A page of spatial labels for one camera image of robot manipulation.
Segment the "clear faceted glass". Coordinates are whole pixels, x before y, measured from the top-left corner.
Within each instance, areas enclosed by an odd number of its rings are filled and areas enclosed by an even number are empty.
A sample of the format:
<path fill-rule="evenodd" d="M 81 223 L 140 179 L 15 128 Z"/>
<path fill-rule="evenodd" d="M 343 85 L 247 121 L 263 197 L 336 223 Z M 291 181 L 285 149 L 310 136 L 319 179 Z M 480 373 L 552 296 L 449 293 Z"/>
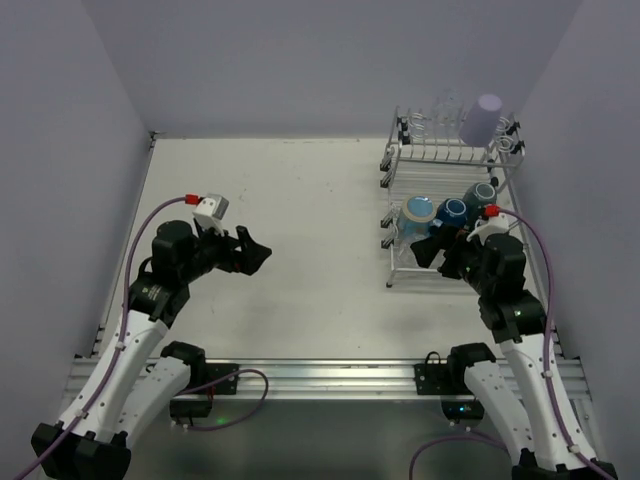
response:
<path fill-rule="evenodd" d="M 411 250 L 413 243 L 426 238 L 423 234 L 411 234 L 402 238 L 399 247 L 396 249 L 396 264 L 401 268 L 418 268 L 415 254 Z"/>

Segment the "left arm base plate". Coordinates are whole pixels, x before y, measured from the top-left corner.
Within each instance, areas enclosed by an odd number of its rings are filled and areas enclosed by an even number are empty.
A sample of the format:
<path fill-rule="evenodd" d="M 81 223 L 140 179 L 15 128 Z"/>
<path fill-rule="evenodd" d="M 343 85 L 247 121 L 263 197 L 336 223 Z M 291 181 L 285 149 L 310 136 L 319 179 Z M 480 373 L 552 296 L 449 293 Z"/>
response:
<path fill-rule="evenodd" d="M 210 386 L 201 389 L 199 394 L 208 397 L 235 395 L 238 390 L 239 370 L 240 365 L 237 363 L 207 363 L 206 374 L 201 384 L 210 384 Z"/>

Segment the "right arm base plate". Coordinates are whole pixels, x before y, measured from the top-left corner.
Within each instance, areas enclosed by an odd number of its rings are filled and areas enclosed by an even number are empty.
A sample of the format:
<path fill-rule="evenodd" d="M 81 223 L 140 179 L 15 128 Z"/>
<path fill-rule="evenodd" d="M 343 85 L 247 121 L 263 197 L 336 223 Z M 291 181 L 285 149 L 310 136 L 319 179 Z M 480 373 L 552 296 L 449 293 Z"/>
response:
<path fill-rule="evenodd" d="M 438 352 L 429 352 L 422 362 L 413 366 L 413 369 L 416 393 L 419 396 L 455 393 L 448 365 Z"/>

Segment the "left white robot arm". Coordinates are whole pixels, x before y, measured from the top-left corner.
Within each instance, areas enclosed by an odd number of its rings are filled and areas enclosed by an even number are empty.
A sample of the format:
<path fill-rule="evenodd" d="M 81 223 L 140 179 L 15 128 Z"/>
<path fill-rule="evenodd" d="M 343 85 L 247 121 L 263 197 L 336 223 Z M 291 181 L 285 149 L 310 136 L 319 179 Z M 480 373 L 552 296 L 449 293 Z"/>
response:
<path fill-rule="evenodd" d="M 174 341 L 143 370 L 190 298 L 189 286 L 214 269 L 250 276 L 271 256 L 244 226 L 234 236 L 173 220 L 160 225 L 152 253 L 123 301 L 114 337 L 84 387 L 54 424 L 31 438 L 51 479 L 122 479 L 132 448 L 154 417 L 184 394 L 234 394 L 241 369 L 212 367 L 203 349 Z"/>

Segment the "light blue butterfly mug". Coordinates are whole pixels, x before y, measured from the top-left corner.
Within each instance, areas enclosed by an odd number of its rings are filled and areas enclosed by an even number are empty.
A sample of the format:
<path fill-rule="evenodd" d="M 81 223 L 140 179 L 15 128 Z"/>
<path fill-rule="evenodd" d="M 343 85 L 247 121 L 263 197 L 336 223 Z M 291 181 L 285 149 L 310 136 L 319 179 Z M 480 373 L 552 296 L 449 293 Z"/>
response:
<path fill-rule="evenodd" d="M 427 235 L 435 216 L 436 207 L 429 197 L 423 195 L 406 197 L 396 222 L 399 237 Z"/>

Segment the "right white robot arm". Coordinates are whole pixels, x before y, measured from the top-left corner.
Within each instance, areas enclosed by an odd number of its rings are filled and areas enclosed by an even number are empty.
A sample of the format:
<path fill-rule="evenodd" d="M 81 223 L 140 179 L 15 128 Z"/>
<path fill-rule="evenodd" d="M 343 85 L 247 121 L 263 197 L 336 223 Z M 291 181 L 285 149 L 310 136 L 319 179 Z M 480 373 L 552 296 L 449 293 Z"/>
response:
<path fill-rule="evenodd" d="M 599 459 L 569 400 L 555 359 L 542 303 L 525 287 L 522 242 L 507 232 L 480 235 L 441 227 L 412 244 L 419 266 L 444 255 L 439 273 L 462 280 L 479 296 L 481 320 L 507 361 L 518 389 L 502 378 L 483 343 L 451 349 L 447 366 L 489 415 L 508 452 L 514 479 L 614 479 Z"/>

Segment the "dark teal mug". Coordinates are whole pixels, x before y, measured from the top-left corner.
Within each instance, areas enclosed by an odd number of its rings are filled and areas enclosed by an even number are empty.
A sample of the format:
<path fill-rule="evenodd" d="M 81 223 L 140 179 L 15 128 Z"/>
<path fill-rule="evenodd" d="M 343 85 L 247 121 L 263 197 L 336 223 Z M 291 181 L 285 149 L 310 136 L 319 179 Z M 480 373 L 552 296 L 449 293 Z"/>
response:
<path fill-rule="evenodd" d="M 477 182 L 472 184 L 463 196 L 463 202 L 469 214 L 475 213 L 478 209 L 487 205 L 495 204 L 497 193 L 494 186 L 487 182 Z"/>

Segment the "dark blue faceted mug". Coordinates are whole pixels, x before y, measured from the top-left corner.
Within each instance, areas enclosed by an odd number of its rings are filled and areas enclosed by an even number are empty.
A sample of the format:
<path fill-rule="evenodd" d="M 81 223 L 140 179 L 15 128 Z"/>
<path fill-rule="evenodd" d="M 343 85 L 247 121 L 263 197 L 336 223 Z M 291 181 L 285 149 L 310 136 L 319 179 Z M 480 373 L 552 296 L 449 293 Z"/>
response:
<path fill-rule="evenodd" d="M 438 206 L 434 224 L 462 228 L 466 225 L 467 217 L 468 209 L 465 202 L 459 198 L 448 198 Z"/>

